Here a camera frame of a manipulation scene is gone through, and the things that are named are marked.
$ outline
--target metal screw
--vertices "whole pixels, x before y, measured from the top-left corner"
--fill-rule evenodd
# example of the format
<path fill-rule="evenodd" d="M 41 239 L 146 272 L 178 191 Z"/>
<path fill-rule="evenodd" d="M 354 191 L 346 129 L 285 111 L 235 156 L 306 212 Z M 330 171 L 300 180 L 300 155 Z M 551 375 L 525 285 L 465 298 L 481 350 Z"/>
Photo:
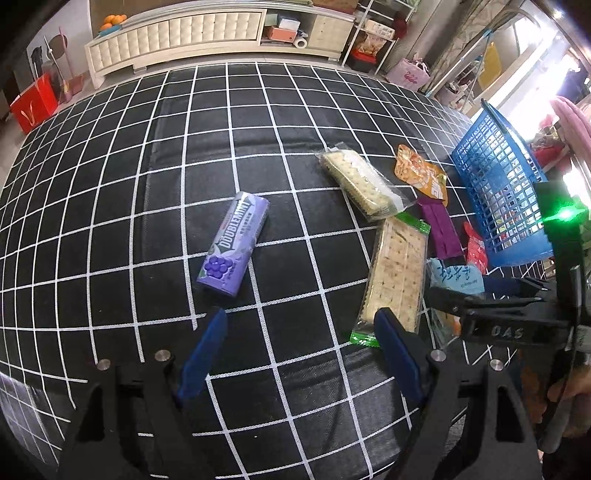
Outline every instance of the metal screw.
<path fill-rule="evenodd" d="M 111 360 L 109 360 L 108 358 L 103 358 L 102 360 L 99 360 L 99 362 L 96 364 L 97 369 L 99 369 L 101 372 L 108 370 L 110 366 Z"/>
<path fill-rule="evenodd" d="M 168 350 L 158 350 L 154 354 L 154 358 L 157 362 L 165 362 L 170 359 L 170 352 Z"/>
<path fill-rule="evenodd" d="M 431 352 L 431 358 L 436 362 L 443 362 L 447 358 L 447 355 L 443 350 L 433 350 Z"/>
<path fill-rule="evenodd" d="M 505 364 L 496 358 L 493 358 L 488 364 L 495 372 L 500 372 L 505 368 Z"/>

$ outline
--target orange snack bag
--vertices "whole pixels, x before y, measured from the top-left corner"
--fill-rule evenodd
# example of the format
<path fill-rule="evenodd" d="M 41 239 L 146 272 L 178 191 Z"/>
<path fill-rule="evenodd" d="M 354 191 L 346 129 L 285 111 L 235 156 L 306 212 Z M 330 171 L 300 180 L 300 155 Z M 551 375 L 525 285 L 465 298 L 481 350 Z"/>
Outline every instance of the orange snack bag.
<path fill-rule="evenodd" d="M 394 173 L 400 180 L 412 185 L 428 197 L 443 200 L 443 206 L 447 207 L 447 189 L 445 188 L 447 175 L 441 168 L 423 160 L 406 145 L 398 146 Z"/>

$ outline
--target pink bag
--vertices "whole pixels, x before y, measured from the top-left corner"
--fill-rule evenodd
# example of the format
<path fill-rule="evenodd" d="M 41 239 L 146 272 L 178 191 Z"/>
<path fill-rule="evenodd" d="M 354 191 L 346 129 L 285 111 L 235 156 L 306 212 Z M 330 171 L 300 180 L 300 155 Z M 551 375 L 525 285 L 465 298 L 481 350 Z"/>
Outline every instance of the pink bag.
<path fill-rule="evenodd" d="M 386 74 L 386 79 L 390 83 L 416 92 L 431 78 L 424 63 L 402 59 Z"/>

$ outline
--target person's hand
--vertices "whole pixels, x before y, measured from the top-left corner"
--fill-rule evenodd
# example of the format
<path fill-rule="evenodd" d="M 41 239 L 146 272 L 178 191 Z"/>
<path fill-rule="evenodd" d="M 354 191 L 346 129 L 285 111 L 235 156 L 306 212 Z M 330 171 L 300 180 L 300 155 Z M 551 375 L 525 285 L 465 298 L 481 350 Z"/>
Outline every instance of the person's hand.
<path fill-rule="evenodd" d="M 548 399 L 556 402 L 560 395 L 564 380 L 556 382 L 548 389 Z M 569 424 L 564 430 L 563 437 L 582 437 L 591 427 L 591 367 L 583 365 L 573 370 L 563 400 L 573 399 Z"/>
<path fill-rule="evenodd" d="M 563 383 L 564 379 L 556 382 L 548 389 L 548 400 L 551 402 L 558 400 Z M 562 399 L 566 400 L 580 394 L 591 395 L 591 366 L 589 365 L 582 365 L 573 370 Z"/>
<path fill-rule="evenodd" d="M 556 402 L 560 395 L 564 379 L 548 389 L 548 399 L 540 395 L 540 382 L 537 376 L 525 367 L 521 373 L 524 392 L 524 404 L 533 424 L 541 423 L 547 408 L 547 400 Z M 585 435 L 591 427 L 591 367 L 583 365 L 573 370 L 564 390 L 563 400 L 573 398 L 573 408 L 569 425 L 564 431 L 565 437 Z"/>

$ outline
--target green led light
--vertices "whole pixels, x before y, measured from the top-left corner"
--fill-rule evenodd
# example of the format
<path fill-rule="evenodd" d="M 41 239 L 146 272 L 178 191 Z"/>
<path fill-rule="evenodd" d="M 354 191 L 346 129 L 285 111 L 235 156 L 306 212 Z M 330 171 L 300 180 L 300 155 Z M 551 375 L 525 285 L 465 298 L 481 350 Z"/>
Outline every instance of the green led light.
<path fill-rule="evenodd" d="M 560 220 L 561 222 L 570 222 L 574 218 L 577 217 L 582 212 L 586 212 L 586 209 L 580 209 L 575 207 L 574 205 L 568 205 L 566 207 L 562 207 L 556 215 L 551 217 L 545 218 L 545 222 L 549 222 L 551 220 Z"/>

